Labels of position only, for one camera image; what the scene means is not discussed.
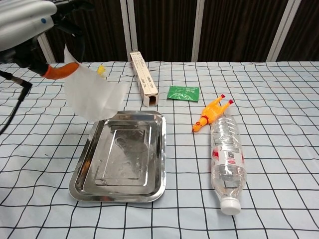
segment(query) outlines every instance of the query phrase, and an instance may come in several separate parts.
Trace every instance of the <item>bottle cap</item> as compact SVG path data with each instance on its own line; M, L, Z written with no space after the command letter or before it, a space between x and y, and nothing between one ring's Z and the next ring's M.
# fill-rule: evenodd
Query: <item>bottle cap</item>
M240 202L237 198L227 197L222 198L220 209L226 215L237 215L240 213Z

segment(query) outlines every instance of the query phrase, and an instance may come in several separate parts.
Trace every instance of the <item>metal tray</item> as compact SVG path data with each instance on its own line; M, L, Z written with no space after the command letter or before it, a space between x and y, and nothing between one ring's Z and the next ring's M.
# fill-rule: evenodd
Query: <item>metal tray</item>
M151 202L165 187L164 116L123 111L93 125L69 190L81 201Z

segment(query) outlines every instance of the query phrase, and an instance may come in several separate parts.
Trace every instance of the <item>yellow rubber chicken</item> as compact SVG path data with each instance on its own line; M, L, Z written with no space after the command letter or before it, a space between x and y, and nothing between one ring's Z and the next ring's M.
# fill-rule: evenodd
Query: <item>yellow rubber chicken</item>
M205 109L201 113L199 121L197 121L192 128L193 132L197 132L203 126L213 123L217 119L217 117L219 117L222 113L224 113L227 107L229 107L232 103L234 103L233 100L229 100L223 106L219 106L218 103L221 101L222 98L225 98L225 96L221 95L220 97L218 97L212 103L210 103L208 106L205 107Z

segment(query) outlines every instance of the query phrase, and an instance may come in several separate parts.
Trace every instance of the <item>checkered tablecloth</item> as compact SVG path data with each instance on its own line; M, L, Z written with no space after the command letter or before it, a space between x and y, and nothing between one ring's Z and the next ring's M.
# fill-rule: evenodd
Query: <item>checkered tablecloth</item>
M96 70L100 63L87 64ZM150 62L158 107L142 106L130 63L104 63L109 80L129 82L123 110L156 110L167 120L167 187L148 204L74 200L68 184L92 127L67 107L63 81L0 65L33 83L0 136L2 239L318 239L319 62ZM20 88L0 78L0 121ZM198 103L167 100L170 85L199 86ZM191 125L225 94L246 158L242 211L223 215L210 184L210 127Z

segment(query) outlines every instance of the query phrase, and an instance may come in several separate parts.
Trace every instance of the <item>yellow object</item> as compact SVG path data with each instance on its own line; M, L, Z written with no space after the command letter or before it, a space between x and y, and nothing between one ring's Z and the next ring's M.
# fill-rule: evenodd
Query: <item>yellow object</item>
M104 72L105 72L104 66L100 65L99 68L98 68L98 70L97 70L97 73L98 73L101 77L103 77L103 73L104 73Z
M233 100L229 100L223 106L219 106L218 103L224 97L225 97L224 95L221 95L220 97L218 97L212 103L210 103L208 106L205 107L205 109L203 110L200 116L199 121L197 121L192 128L193 132L197 132L203 126L213 123L222 113L224 113L227 107L229 107L232 103L234 103Z

